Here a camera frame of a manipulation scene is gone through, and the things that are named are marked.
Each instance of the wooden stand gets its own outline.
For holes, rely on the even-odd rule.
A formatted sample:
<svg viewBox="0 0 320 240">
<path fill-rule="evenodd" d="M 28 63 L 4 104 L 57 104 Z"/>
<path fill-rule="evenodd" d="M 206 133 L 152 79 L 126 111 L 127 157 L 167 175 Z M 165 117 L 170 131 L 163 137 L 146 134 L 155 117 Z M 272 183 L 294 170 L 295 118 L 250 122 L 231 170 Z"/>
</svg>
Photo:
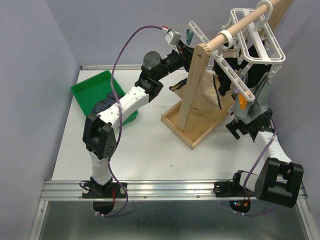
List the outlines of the wooden stand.
<svg viewBox="0 0 320 240">
<path fill-rule="evenodd" d="M 282 0 L 269 1 L 275 6 Z M 285 6 L 285 9 L 282 9 L 282 14 L 289 6 L 288 2 L 291 3 L 292 0 L 283 1 L 286 2 L 286 4 L 281 5 Z M 277 8 L 278 14 L 276 16 L 277 19 L 273 21 L 273 28 L 279 22 L 279 9 L 281 9 L 281 7 Z M 251 14 L 228 28 L 227 31 L 234 36 L 267 11 L 268 6 L 262 4 Z M 225 97 L 220 97 L 222 110 L 201 111 L 192 108 L 196 89 L 203 77 L 210 53 L 226 42 L 227 38 L 224 35 L 219 34 L 207 44 L 200 43 L 195 47 L 183 98 L 161 116 L 161 121 L 192 150 L 224 120 L 228 115 L 229 107 L 234 102 L 233 98 L 230 96 L 231 94 L 227 93 Z"/>
<path fill-rule="evenodd" d="M 219 108 L 208 110 L 197 110 L 191 108 L 188 121 L 185 123 L 184 131 L 179 129 L 179 116 L 182 100 L 171 107 L 161 116 L 161 121 L 181 139 L 190 149 L 195 149 L 202 140 L 206 138 L 228 115 L 228 109 L 234 103 L 231 93 L 227 92 L 224 97 L 220 96 L 222 110 Z"/>
</svg>

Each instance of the wooden dowel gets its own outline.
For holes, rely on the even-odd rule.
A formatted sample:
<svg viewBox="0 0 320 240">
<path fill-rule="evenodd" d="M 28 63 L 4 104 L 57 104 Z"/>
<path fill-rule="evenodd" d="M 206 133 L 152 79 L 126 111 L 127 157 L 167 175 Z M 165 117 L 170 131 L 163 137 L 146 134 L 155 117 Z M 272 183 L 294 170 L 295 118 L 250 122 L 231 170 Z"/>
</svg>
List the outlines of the wooden dowel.
<svg viewBox="0 0 320 240">
<path fill-rule="evenodd" d="M 282 0 L 269 0 L 273 6 L 281 2 Z M 266 4 L 262 4 L 258 8 L 256 8 L 253 12 L 251 12 L 249 15 L 242 18 L 240 21 L 238 21 L 236 24 L 232 25 L 227 29 L 227 31 L 232 35 L 236 35 L 238 32 L 245 29 L 249 24 L 257 20 L 260 16 L 265 14 L 268 11 L 268 6 Z M 220 45 L 226 43 L 228 39 L 223 35 L 219 34 L 214 39 L 212 39 L 210 42 L 208 42 L 206 45 L 209 47 L 210 51 L 217 49 Z"/>
</svg>

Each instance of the plastic tray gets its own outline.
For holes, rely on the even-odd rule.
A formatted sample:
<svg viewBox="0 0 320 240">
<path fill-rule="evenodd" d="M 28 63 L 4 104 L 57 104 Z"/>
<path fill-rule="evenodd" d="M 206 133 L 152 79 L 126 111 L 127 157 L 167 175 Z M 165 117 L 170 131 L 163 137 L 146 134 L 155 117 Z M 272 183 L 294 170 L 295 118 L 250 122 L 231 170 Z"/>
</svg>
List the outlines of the plastic tray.
<svg viewBox="0 0 320 240">
<path fill-rule="evenodd" d="M 105 99 L 107 93 L 112 92 L 110 79 L 111 73 L 107 70 L 71 87 L 71 92 L 85 116 L 88 116 L 89 113 L 91 113 L 92 108 L 98 101 Z M 125 92 L 115 78 L 113 78 L 113 85 L 115 91 L 123 97 Z M 134 120 L 137 115 L 138 111 L 135 111 L 123 122 L 123 124 L 127 124 Z"/>
</svg>

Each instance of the gray wall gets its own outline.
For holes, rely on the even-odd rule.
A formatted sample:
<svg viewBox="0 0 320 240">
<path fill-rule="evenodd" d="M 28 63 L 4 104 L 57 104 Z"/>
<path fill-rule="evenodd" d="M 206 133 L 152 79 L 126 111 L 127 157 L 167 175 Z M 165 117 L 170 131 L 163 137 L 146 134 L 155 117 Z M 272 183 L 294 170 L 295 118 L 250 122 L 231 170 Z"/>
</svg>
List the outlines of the gray wall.
<svg viewBox="0 0 320 240">
<path fill-rule="evenodd" d="M 79 66 L 44 0 L 0 7 L 0 239 L 29 239 Z"/>
<path fill-rule="evenodd" d="M 179 29 L 185 40 L 188 23 L 195 21 L 207 37 L 213 38 L 229 20 L 231 8 L 254 8 L 258 0 L 46 2 L 80 66 L 92 66 L 113 65 L 127 39 L 143 25 L 165 25 Z M 145 29 L 136 35 L 119 63 L 141 64 L 145 53 L 149 51 L 157 51 L 163 55 L 171 51 L 158 30 Z"/>
<path fill-rule="evenodd" d="M 278 26 L 287 60 L 272 80 L 269 106 L 284 151 L 304 167 L 307 202 L 320 231 L 319 9 L 319 0 L 296 0 Z"/>
<path fill-rule="evenodd" d="M 209 38 L 229 19 L 231 8 L 254 8 L 258 0 L 46 0 L 71 51 L 81 66 L 112 65 L 131 33 L 142 25 L 167 25 L 185 32 L 195 21 Z M 320 118 L 319 0 L 295 0 L 276 36 L 287 61 L 272 81 L 269 98 L 279 138 L 287 154 L 305 168 L 309 204 L 318 223 Z M 160 34 L 144 30 L 130 43 L 121 64 L 141 64 L 146 52 L 170 51 Z"/>
</svg>

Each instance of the white tabletop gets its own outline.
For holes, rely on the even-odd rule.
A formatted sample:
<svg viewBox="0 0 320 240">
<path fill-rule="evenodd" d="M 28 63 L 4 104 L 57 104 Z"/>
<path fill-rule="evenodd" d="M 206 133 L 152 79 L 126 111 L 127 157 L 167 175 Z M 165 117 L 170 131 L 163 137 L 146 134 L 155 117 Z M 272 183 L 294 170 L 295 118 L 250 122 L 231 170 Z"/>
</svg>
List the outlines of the white tabletop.
<svg viewBox="0 0 320 240">
<path fill-rule="evenodd" d="M 103 71 L 82 70 L 77 83 Z M 117 70 L 115 79 L 125 92 L 137 81 L 140 70 Z M 162 122 L 161 115 L 180 99 L 169 86 L 187 77 L 177 70 L 162 79 L 162 91 L 140 108 L 137 118 L 123 127 L 111 167 L 120 180 L 219 180 L 231 179 L 238 170 L 249 171 L 260 152 L 249 135 L 236 140 L 225 125 L 228 116 L 196 149 L 190 150 Z M 82 142 L 85 115 L 75 98 L 62 137 L 52 180 L 88 180 L 91 159 Z M 261 161 L 255 173 L 262 168 Z"/>
</svg>

